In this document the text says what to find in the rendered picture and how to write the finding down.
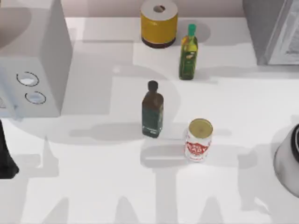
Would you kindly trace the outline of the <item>green bottle with green cap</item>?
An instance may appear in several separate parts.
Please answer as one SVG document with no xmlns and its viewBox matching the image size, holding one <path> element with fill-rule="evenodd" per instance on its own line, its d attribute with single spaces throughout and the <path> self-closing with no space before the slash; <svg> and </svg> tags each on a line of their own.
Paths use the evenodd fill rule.
<svg viewBox="0 0 299 224">
<path fill-rule="evenodd" d="M 192 80 L 196 70 L 198 55 L 198 40 L 195 36 L 196 25 L 188 25 L 188 33 L 181 41 L 179 78 L 181 80 Z"/>
</svg>

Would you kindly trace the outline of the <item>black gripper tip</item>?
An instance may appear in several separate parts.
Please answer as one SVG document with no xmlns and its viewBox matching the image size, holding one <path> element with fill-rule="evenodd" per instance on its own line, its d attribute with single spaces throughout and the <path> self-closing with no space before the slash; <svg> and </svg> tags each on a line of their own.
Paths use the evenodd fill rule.
<svg viewBox="0 0 299 224">
<path fill-rule="evenodd" d="M 0 179 L 13 179 L 19 173 L 19 168 L 11 157 L 0 120 Z"/>
</svg>

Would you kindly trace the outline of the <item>dark green bottle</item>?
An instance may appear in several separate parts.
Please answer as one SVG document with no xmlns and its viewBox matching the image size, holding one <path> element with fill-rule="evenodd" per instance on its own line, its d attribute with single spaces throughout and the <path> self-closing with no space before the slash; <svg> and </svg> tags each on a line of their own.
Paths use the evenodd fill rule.
<svg viewBox="0 0 299 224">
<path fill-rule="evenodd" d="M 142 133 L 151 138 L 158 138 L 163 128 L 164 98 L 157 90 L 158 82 L 150 80 L 142 100 Z"/>
</svg>

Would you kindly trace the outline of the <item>large microwave knob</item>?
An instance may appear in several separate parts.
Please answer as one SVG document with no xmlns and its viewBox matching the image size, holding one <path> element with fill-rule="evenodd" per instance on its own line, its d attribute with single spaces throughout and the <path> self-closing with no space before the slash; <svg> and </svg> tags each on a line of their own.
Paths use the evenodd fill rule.
<svg viewBox="0 0 299 224">
<path fill-rule="evenodd" d="M 17 81 L 27 87 L 34 87 L 39 84 L 39 78 L 32 72 L 25 71 L 16 74 Z"/>
</svg>

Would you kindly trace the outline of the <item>pale microwave oven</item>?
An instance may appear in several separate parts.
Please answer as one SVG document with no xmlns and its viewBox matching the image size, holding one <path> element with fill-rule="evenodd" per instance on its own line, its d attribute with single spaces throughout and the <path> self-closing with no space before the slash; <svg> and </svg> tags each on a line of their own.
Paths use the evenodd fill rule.
<svg viewBox="0 0 299 224">
<path fill-rule="evenodd" d="M 0 0 L 0 118 L 46 118 L 61 113 L 72 60 L 61 0 Z M 39 84 L 20 84 L 29 71 Z M 25 94 L 38 91 L 46 102 L 35 105 Z"/>
</svg>

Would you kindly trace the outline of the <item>small microwave knob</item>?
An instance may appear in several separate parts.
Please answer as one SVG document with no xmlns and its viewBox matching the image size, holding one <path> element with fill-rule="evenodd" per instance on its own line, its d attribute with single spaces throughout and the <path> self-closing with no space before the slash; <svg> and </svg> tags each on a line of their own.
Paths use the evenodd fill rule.
<svg viewBox="0 0 299 224">
<path fill-rule="evenodd" d="M 46 97 L 44 94 L 38 91 L 30 92 L 25 94 L 25 99 L 35 105 L 41 105 L 46 102 Z"/>
</svg>

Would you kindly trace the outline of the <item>red and white can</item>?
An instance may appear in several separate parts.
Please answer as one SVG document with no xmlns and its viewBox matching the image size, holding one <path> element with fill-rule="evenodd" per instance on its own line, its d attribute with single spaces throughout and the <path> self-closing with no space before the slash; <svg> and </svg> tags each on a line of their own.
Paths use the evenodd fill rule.
<svg viewBox="0 0 299 224">
<path fill-rule="evenodd" d="M 203 161 L 212 142 L 213 126 L 206 119 L 194 119 L 190 122 L 186 137 L 184 153 L 187 159 Z"/>
</svg>

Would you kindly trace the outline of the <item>yellow and white paper roll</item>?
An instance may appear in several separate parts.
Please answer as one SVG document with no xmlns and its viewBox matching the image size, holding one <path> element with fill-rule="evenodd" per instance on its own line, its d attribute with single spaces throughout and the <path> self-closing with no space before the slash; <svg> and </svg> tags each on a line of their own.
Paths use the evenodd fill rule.
<svg viewBox="0 0 299 224">
<path fill-rule="evenodd" d="M 145 0 L 140 8 L 141 39 L 154 49 L 171 46 L 177 35 L 178 7 L 172 0 Z"/>
</svg>

